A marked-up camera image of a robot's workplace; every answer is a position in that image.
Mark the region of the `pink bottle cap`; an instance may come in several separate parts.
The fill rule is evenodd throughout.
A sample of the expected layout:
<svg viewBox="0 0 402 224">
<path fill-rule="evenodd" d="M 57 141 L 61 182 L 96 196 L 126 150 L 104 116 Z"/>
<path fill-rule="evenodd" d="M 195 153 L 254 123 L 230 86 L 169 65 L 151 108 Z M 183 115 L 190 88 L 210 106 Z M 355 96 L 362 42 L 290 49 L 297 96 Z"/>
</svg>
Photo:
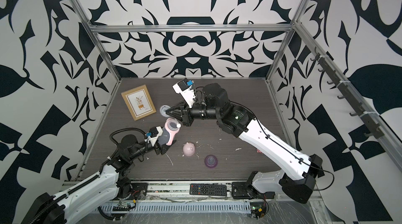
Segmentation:
<svg viewBox="0 0 402 224">
<path fill-rule="evenodd" d="M 191 143 L 191 142 L 186 142 L 184 145 L 183 145 L 183 154 L 186 156 L 186 157 L 191 157 L 191 156 L 193 156 L 194 154 L 195 154 L 195 151 L 196 151 L 196 147 L 195 147 L 195 145 L 194 145 L 194 143 Z"/>
</svg>

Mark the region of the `purple collar with nipple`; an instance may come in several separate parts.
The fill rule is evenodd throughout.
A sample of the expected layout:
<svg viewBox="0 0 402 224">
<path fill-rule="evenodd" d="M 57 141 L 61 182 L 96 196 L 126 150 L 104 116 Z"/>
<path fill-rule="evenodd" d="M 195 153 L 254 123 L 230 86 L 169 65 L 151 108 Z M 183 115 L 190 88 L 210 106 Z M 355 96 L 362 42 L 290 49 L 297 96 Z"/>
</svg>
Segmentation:
<svg viewBox="0 0 402 224">
<path fill-rule="evenodd" d="M 218 160 L 214 155 L 208 155 L 204 160 L 205 166 L 208 168 L 215 168 L 218 164 Z"/>
</svg>

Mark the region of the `clear baby bottle body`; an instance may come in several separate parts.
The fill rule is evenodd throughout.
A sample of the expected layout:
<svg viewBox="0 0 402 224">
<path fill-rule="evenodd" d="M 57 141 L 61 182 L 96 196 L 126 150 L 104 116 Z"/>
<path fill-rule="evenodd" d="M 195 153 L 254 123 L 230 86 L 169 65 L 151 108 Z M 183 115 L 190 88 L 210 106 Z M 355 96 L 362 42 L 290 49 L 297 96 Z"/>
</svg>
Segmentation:
<svg viewBox="0 0 402 224">
<path fill-rule="evenodd" d="M 162 129 L 162 135 L 158 138 L 158 143 L 160 146 L 162 145 L 166 145 L 166 146 L 170 146 L 172 144 L 172 135 L 170 133 L 169 130 L 166 129 L 166 127 L 164 127 Z"/>
</svg>

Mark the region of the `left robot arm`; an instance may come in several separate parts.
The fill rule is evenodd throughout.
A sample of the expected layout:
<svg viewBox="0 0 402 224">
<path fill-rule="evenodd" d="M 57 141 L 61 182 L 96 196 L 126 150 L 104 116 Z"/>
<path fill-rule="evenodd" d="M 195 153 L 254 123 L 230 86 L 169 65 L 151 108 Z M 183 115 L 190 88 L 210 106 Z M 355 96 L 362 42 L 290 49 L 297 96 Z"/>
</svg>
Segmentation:
<svg viewBox="0 0 402 224">
<path fill-rule="evenodd" d="M 150 151 L 164 155 L 175 143 L 173 133 L 166 128 L 152 127 L 148 132 L 136 129 L 143 138 L 140 142 L 131 134 L 133 128 L 114 131 L 110 140 L 116 145 L 111 157 L 87 179 L 54 195 L 44 193 L 37 197 L 24 224 L 76 224 L 95 208 L 118 197 L 129 195 L 130 179 L 127 174 L 135 160 L 143 161 Z"/>
</svg>

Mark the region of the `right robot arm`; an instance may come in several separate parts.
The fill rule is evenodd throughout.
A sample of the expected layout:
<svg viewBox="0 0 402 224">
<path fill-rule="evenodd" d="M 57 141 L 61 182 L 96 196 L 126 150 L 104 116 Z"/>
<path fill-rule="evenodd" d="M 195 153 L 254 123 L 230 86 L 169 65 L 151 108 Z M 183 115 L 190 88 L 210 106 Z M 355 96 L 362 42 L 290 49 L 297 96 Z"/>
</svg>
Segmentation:
<svg viewBox="0 0 402 224">
<path fill-rule="evenodd" d="M 308 156 L 288 145 L 267 129 L 250 109 L 230 101 L 226 90 L 217 83 L 203 87 L 201 101 L 197 101 L 192 80 L 181 80 L 173 89 L 183 101 L 167 109 L 168 116 L 187 127 L 196 119 L 215 120 L 222 131 L 254 146 L 280 167 L 277 172 L 252 172 L 246 182 L 250 195 L 281 190 L 298 203 L 309 201 L 321 171 L 319 156 Z"/>
</svg>

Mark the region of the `black remote control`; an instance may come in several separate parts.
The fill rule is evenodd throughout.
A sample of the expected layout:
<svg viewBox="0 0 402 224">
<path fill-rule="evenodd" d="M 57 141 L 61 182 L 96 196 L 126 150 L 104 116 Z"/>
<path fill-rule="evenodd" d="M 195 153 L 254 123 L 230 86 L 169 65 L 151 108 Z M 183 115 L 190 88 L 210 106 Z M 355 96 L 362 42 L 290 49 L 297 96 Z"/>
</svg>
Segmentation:
<svg viewBox="0 0 402 224">
<path fill-rule="evenodd" d="M 226 197 L 227 186 L 221 184 L 191 184 L 189 187 L 189 194 Z"/>
</svg>

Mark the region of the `wooden picture frame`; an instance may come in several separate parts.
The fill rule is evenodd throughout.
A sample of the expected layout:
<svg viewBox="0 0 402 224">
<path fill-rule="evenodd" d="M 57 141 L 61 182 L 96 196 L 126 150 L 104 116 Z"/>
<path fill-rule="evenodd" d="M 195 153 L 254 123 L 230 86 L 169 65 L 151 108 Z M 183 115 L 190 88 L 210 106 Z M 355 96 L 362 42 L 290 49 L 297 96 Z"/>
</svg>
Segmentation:
<svg viewBox="0 0 402 224">
<path fill-rule="evenodd" d="M 135 121 L 157 112 L 146 85 L 121 93 Z"/>
</svg>

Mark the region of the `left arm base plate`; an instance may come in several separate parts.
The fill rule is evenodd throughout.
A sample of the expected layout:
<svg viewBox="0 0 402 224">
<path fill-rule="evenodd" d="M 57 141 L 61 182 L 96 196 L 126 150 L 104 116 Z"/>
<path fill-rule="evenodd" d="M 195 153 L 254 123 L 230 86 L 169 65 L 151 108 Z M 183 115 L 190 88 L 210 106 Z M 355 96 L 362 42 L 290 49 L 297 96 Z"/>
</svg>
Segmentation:
<svg viewBox="0 0 402 224">
<path fill-rule="evenodd" d="M 130 198 L 134 200 L 143 200 L 148 193 L 148 183 L 131 183 Z"/>
</svg>

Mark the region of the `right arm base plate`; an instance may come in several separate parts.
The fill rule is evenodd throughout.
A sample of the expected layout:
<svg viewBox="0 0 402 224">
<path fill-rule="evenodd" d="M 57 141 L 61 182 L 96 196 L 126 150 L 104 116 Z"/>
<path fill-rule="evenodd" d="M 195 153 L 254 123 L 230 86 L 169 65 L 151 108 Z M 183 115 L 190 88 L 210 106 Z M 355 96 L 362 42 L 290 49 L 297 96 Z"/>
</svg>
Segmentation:
<svg viewBox="0 0 402 224">
<path fill-rule="evenodd" d="M 260 193 L 246 182 L 232 182 L 231 196 L 233 199 L 274 199 L 275 192 Z"/>
</svg>

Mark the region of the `wall hook rail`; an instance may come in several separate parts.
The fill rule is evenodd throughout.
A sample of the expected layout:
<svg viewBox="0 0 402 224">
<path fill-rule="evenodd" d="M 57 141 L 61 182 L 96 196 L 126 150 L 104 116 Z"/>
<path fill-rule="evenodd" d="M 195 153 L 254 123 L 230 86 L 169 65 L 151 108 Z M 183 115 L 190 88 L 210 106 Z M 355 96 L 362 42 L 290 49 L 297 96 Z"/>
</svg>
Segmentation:
<svg viewBox="0 0 402 224">
<path fill-rule="evenodd" d="M 316 56 L 312 61 L 316 61 L 321 66 L 319 72 L 326 73 L 330 78 L 327 84 L 337 88 L 341 93 L 338 99 L 346 100 L 353 109 L 353 112 L 349 113 L 349 115 L 351 117 L 359 117 L 368 128 L 369 133 L 365 134 L 365 136 L 375 137 L 376 139 L 387 136 L 387 125 L 380 118 L 379 114 L 368 105 L 363 96 L 358 92 L 352 82 L 346 78 L 331 57 L 319 53 L 315 54 Z"/>
</svg>

